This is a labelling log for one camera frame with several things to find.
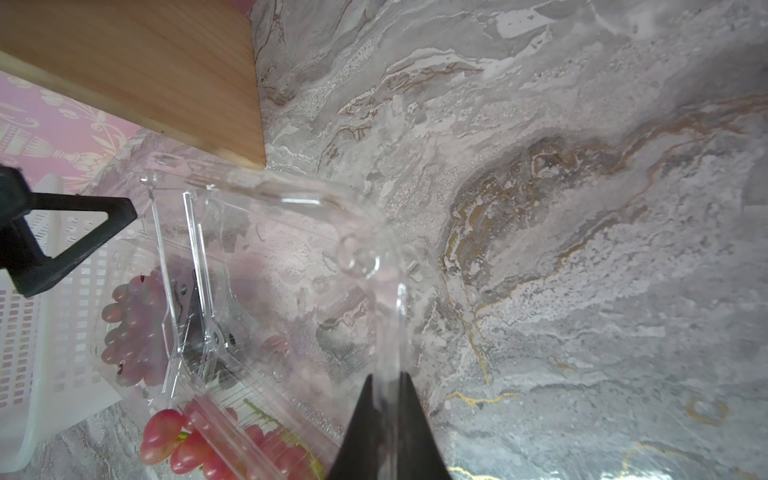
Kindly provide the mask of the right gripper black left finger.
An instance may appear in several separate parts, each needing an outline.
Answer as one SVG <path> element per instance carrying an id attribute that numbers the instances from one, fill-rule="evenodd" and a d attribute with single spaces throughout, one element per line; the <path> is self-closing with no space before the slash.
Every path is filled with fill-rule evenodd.
<path id="1" fill-rule="evenodd" d="M 379 448 L 383 437 L 382 415 L 374 406 L 373 378 L 369 375 L 326 479 L 377 479 L 380 469 Z"/>

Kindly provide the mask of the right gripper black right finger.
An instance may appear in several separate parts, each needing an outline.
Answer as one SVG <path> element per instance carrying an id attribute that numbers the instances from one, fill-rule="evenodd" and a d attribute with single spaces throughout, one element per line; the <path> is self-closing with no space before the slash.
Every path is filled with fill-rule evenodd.
<path id="1" fill-rule="evenodd" d="M 397 478 L 450 480 L 417 391 L 407 372 L 399 379 Z"/>

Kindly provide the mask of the dark red grape bunch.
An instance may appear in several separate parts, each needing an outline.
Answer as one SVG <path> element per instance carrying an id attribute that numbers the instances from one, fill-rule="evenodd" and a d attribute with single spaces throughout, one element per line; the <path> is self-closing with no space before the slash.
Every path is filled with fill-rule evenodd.
<path id="1" fill-rule="evenodd" d="M 163 384 L 169 364 L 165 320 L 169 312 L 162 271 L 156 267 L 117 286 L 101 312 L 110 326 L 101 361 L 116 368 L 121 387 Z"/>

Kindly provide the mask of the light red grape bunch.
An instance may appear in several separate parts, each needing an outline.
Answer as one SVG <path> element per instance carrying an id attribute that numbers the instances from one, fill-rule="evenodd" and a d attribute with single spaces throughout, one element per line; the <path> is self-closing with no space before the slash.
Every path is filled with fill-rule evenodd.
<path id="1" fill-rule="evenodd" d="M 177 475 L 200 471 L 206 479 L 323 479 L 328 467 L 308 442 L 246 400 L 246 425 L 232 407 L 207 414 L 203 402 L 164 409 L 146 423 L 139 458 L 168 462 Z"/>

